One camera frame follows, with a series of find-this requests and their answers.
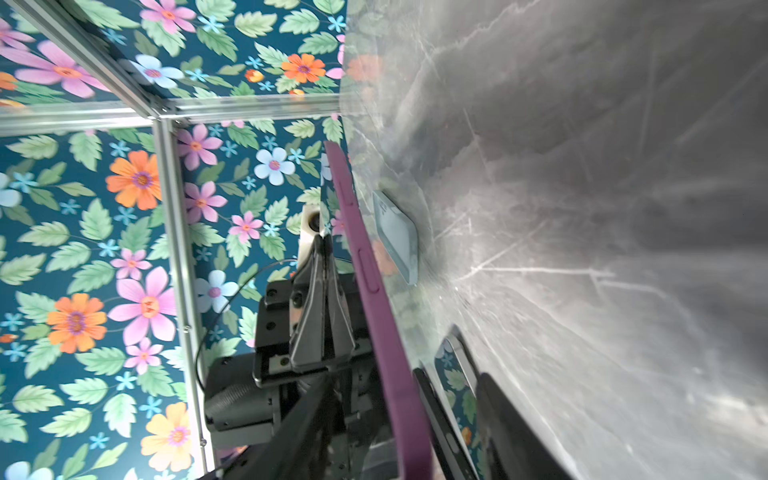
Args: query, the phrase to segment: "light blue flower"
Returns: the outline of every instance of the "light blue flower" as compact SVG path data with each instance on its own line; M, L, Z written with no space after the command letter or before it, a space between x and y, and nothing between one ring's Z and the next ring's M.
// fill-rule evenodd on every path
M346 28L346 22L344 22L344 17L341 15L336 18L328 17L328 22L331 22L331 25L328 25L329 30L335 30L341 33L342 28Z
M163 401L154 398L152 395L147 397L147 403L140 405L139 410L147 413L147 418L151 419L156 413L160 413L160 404Z
M203 73L199 68L195 68L194 71L186 70L184 73L192 80L202 81L203 83L207 82L208 77L210 77L209 74Z
M107 28L106 30L102 28L99 31L108 41L125 46L125 35L120 35L111 28Z
M277 147L277 142L275 142L275 137L267 137L266 135L264 135L264 141L261 142L261 144L264 147L269 148L270 151L274 150L275 147Z
M164 470L163 473L154 476L154 480L174 480L176 475L172 475L168 470Z
M114 221L116 222L123 222L123 225L126 227L131 222L131 220L136 220L137 217L134 215L134 208L133 207L118 207L118 210L120 211L119 215L115 215Z
M208 248L203 247L197 250L197 255L194 258L198 262L207 262L208 257L210 257L211 255L212 253L208 251Z
M221 336L224 334L224 331L220 328L216 328L215 330L211 330L209 335L210 339L213 341L221 340Z
M5 321L0 322L1 327L7 328L12 332L18 331L18 328L22 325L24 325L24 321L20 313L6 313Z
M290 149L290 155L288 155L288 160L293 160L296 162L296 165L301 165L301 161L304 160L304 154L301 153L301 149Z
M114 379L118 381L118 390L119 391L125 390L125 389L133 390L134 389L134 381L136 381L136 378L138 378L138 377L131 375L131 371L130 370L127 371L125 373L125 375L122 375L122 376L118 375L118 376L114 377Z
M124 140L120 140L117 143L110 142L109 146L113 149L111 153L112 157L125 157L131 150L131 147L128 147Z
M98 247L101 248L101 252L98 254L100 257L114 258L115 252L120 250L120 247L113 238L107 240L107 243L99 242Z
M35 178L35 175L30 174L29 172L23 174L20 174L19 172L13 172L13 177L16 179L16 181L11 184L11 188L21 190L25 194L29 193L29 187L38 186L38 183L32 180Z
M277 237L278 230L280 230L280 229L275 227L272 224L264 225L264 236L265 237Z
M11 357L12 362L16 362L18 359L23 359L27 356L27 353L24 351L26 349L26 345L22 345L19 342L13 342L11 348L5 350L2 354Z
M59 202L58 206L61 207L62 215L77 215L78 208L80 208L80 205L74 201L74 198L70 198L66 204L64 202Z
M224 132L224 129L221 127L221 125L211 125L208 127L208 133L211 137L219 138L221 137L221 133Z
M91 450L104 450L107 448L107 442L109 442L109 437L105 437L104 432L99 432L96 436L91 435L88 439L91 440Z
M237 144L227 140L227 144L219 148L219 150L223 151L227 155L227 158L229 158L232 155L237 155Z
M248 190L256 186L256 181L253 179L253 177L245 177L245 180L243 180L241 183Z
M248 61L245 62L245 65L250 65L253 68L261 68L264 66L264 63L260 58L248 57Z
M200 16L200 17L197 17L197 19L200 20L200 23L205 25L203 27L203 30L205 31L212 31L213 33L221 33L221 30L219 29L224 28L224 24L216 21L216 15L211 15L209 18Z

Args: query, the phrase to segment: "purple phone case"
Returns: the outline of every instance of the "purple phone case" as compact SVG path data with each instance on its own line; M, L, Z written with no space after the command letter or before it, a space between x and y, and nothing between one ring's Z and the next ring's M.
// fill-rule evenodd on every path
M426 480L432 477L432 443L424 407L362 222L346 155L335 142L325 146L395 435L399 477Z

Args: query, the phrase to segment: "black cable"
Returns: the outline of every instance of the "black cable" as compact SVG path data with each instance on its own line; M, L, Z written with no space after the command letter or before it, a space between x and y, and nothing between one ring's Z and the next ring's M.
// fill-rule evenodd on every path
M213 322L212 322L212 323L211 323L209 326L201 325L201 326L203 327L203 330L204 330L204 331L203 331L203 335L202 335L202 337L200 338L200 345L198 345L198 346L197 346L197 353L195 353L195 356L194 356L194 374L195 374L195 378L197 378L197 384L200 386L200 389L202 389L203 391L205 390L205 385L203 385L203 381L202 381L202 380L200 380L200 368L199 368L199 366L198 366L198 365L199 365L199 363L200 363L200 352L202 352L202 351L203 351L203 345L205 344L205 337L208 335L208 332L210 332L210 329L211 329L211 328L213 328L213 327L215 327L215 326L216 326L216 324L217 324L217 323L219 323L219 320L220 320L220 319L221 319L221 317L224 315L224 313L227 311L227 309L229 308L230 304L231 304L231 303L232 303L232 302L233 302L233 301L234 301L234 300L237 298L237 296L238 296L238 295L240 295L240 291L241 291L243 288L245 288L245 286L246 286L246 285L247 285L247 284L248 284L248 283L249 283L251 280L253 280L253 279L255 279L257 276L259 276L259 273L262 273L264 270L267 270L267 269L269 269L269 268L272 268L273 266L278 266L278 265L282 265L283 263L287 263L287 262L295 262L295 261L296 261L296 259L295 259L295 258L286 258L286 259L284 259L284 260L278 260L278 261L276 261L276 262L272 262L272 263L270 263L270 264L269 264L269 265L267 265L267 266L262 266L261 268L259 268L259 269L258 269L258 270L257 270L257 271L256 271L256 272L253 274L253 275L251 275L250 277L248 277L248 278L247 278L247 279L246 279L246 280L243 282L243 284L242 284L242 285L240 285L240 288L238 288L238 289L237 289L237 291L235 292L235 294L234 294L234 295L232 295L232 296L230 297L230 299L229 299L229 301L227 302L227 304L226 304L226 305L224 305L224 308L223 308L223 309L222 309L222 310L221 310L221 311L218 313L218 315L216 315L216 317L214 318Z

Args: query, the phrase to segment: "pink flower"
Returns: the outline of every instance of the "pink flower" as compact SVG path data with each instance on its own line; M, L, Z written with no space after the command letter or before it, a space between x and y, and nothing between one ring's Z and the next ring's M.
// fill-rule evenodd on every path
M0 18L0 47L7 45L11 48L29 51L29 47L24 45L23 41L35 41L35 39L25 33L15 31L9 23Z
M118 295L134 303L118 305L107 316L115 322L133 320L123 330L123 341L134 345L147 336L149 327L160 340L170 342L176 335L176 327L165 315L176 315L174 289L163 291L168 285L168 274L159 266L147 275L147 289L132 279L118 280Z
M184 184L184 192L190 197L184 199L189 223L199 222L201 216L209 222L219 220L219 214L213 207L223 207L227 204L227 199L221 195L214 195L216 193L214 182L205 182L200 189L195 184Z
M240 215L232 216L232 223L234 227L230 228L230 235L237 235L240 237L240 243L246 243L248 237L257 239L259 238L259 231L257 228L261 228L264 222L261 220L254 220L253 214L250 211L245 213L245 218Z
M132 358L125 361L125 368L132 369L136 367L136 372L139 375L143 375L147 372L149 365L160 366L160 359L155 355L163 350L162 345L151 345L151 341L144 337L139 342L139 346L129 345L125 351L128 355L132 355Z
M336 39L339 40L339 43L341 45L339 46L339 56L336 58L339 61L339 65L344 65L344 39L346 38L345 35L337 35ZM326 76L329 78L335 78L336 80L339 80L341 77L344 76L344 70L342 70L339 67L331 68L326 72Z
M243 128L245 127L245 121L244 120L225 120L221 122L222 127L229 127L231 124L234 124L235 127Z
M331 219L331 227L333 227L333 230L331 230L331 235L343 235L346 232L346 228L344 226L344 217L341 216L341 212L337 210L334 214L334 217Z
M208 149L216 149L224 143L220 138L208 137L208 129L203 124L195 125L192 134L186 130L179 131L179 155L184 158L184 166L187 170L194 170L200 166L200 160L209 165L215 165L218 160L216 155Z
M14 76L21 81L41 85L53 85L61 82L61 86L66 91L80 98L94 96L94 91L86 84L94 86L99 90L109 91L99 80L96 80L86 72L84 68L75 64L72 57L65 54L52 41L41 41L38 44L38 50L50 61L44 60L29 51L17 50L15 48L0 48L0 55L15 63L34 67L22 68L14 73Z
M185 31L194 31L194 26L187 22L195 17L195 13L189 8L177 7L174 0L141 0L141 4L149 10L142 10L139 14L149 22L163 22L163 29L168 33L176 33L179 27Z
M117 278L128 278L130 275L134 280L141 280L140 270L146 270L152 266L144 259L147 256L147 252L144 250L132 253L129 249L124 248L120 252L120 256L123 258L116 258L110 262L114 268L119 268Z

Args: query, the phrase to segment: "vertical metal bar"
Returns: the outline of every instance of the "vertical metal bar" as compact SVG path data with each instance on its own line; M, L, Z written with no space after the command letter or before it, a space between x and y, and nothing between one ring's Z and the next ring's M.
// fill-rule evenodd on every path
M172 120L156 120L152 133L157 146L157 166L163 191L165 233L168 238L170 271L176 295L179 344L184 352L186 367L184 381L187 384L187 401L190 406L190 428L192 438L197 439L200 446L199 449L193 449L193 457L195 465L201 468L197 474L202 475L214 468L214 453L210 444L210 433L205 427L203 391L195 379L195 351L203 332L195 303L192 247L184 209L184 184L181 179L181 163L176 152L175 126Z
M160 98L149 94L111 57L101 50L72 16L55 0L5 0L22 17L96 77L125 104L144 118L167 113Z

